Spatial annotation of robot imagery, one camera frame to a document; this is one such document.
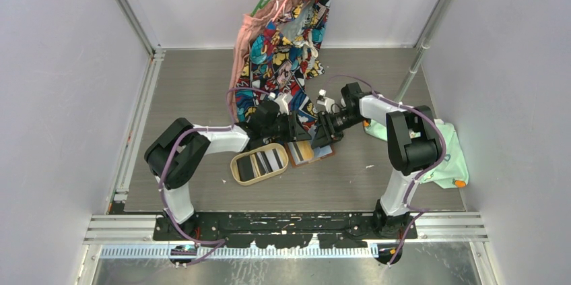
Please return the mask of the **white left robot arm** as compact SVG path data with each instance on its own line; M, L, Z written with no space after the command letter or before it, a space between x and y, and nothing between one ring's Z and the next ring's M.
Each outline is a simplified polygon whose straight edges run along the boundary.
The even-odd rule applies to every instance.
M233 125L208 127L176 119L145 151L144 160L158 180L164 209L172 218L170 231L181 240L197 229L192 218L189 181L203 157L222 152L255 150L269 141L308 141L311 136L296 111L285 113L275 101L258 105L250 118Z

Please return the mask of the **brown leather card holder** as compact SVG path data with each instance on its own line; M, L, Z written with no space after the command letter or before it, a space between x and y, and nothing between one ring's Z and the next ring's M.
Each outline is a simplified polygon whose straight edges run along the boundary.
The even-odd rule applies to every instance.
M335 154L333 146L311 148L309 141L290 142L285 149L293 167L312 164Z

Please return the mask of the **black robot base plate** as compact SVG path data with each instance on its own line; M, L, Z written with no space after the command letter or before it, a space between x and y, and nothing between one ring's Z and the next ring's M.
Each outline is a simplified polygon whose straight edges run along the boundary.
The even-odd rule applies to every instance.
M380 227L375 212L197 212L178 232L165 215L156 218L155 241L223 240L228 248L304 248L312 239L321 249L360 248L368 241L416 239L406 222Z

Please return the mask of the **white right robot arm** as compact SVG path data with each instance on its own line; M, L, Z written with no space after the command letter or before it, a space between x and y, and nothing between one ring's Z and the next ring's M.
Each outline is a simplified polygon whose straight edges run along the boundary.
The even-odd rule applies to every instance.
M313 148L340 141L343 132L370 119L387 131L387 153L393 167L384 194L371 218L375 233L385 239L404 234L410 223L410 200L420 178L444 159L446 143L430 107L398 104L375 92L362 91L359 83L341 89L344 106L337 112L321 111L312 139Z

